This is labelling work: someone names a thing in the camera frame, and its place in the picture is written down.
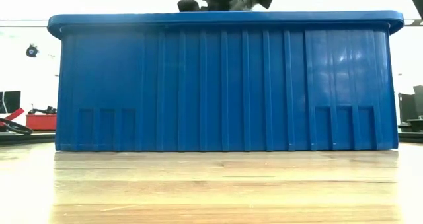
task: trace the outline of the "blue plastic crate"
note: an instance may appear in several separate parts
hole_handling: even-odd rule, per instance
[[[57,15],[60,151],[397,148],[394,11]]]

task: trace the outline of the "red object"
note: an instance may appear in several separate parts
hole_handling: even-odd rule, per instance
[[[32,130],[55,131],[56,130],[56,114],[43,115],[26,115],[26,126]]]
[[[8,120],[13,120],[15,119],[17,116],[21,115],[22,113],[24,113],[24,110],[22,108],[19,108],[18,110],[12,112],[10,115],[8,115],[7,117],[5,117],[5,119]],[[0,126],[4,126],[5,123],[4,122],[0,122]]]

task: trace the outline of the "wooden floor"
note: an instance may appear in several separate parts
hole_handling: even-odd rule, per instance
[[[423,146],[55,153],[0,147],[0,223],[423,223]]]

